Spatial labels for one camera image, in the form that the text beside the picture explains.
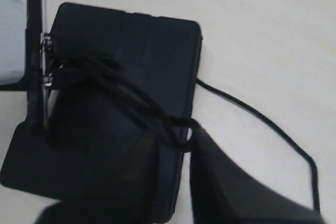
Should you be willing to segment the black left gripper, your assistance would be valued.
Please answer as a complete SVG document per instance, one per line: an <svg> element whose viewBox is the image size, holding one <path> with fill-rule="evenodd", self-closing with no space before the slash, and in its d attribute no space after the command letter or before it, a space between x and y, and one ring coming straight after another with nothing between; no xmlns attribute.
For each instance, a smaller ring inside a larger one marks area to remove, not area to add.
<svg viewBox="0 0 336 224"><path fill-rule="evenodd" d="M18 128L25 132L43 132L48 128L48 74L46 0L26 0L25 73L16 83L1 85L1 91L20 91L27 95L27 115Z"/></svg>

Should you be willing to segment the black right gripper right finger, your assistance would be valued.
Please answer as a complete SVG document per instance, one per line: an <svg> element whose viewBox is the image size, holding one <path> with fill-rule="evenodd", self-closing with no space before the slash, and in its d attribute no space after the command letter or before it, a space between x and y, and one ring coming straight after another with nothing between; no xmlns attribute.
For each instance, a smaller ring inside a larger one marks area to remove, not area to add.
<svg viewBox="0 0 336 224"><path fill-rule="evenodd" d="M194 223L324 223L247 174L203 128L191 137L190 187Z"/></svg>

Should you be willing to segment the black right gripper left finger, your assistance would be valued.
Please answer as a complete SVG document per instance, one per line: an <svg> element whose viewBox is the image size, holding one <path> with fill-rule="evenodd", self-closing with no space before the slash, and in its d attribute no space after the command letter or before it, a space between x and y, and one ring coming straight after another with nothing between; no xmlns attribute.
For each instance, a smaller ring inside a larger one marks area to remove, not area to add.
<svg viewBox="0 0 336 224"><path fill-rule="evenodd" d="M36 223L152 223L159 193L159 147L180 150L178 142L144 133L92 187L46 207Z"/></svg>

